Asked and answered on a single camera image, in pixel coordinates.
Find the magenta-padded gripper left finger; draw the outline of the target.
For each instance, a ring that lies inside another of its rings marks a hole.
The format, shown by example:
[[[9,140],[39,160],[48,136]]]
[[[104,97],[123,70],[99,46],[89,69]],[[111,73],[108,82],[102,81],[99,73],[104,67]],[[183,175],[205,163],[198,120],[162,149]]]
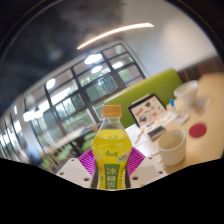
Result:
[[[92,150],[88,149],[79,158],[69,159],[57,176],[81,187],[96,189],[98,170]]]

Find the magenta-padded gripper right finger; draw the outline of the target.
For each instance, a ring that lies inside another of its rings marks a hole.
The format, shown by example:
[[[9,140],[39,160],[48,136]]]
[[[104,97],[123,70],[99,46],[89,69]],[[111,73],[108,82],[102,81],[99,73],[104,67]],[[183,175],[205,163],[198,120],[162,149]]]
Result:
[[[138,149],[132,148],[125,173],[127,188],[140,188],[166,175],[165,170],[152,155],[145,157]]]

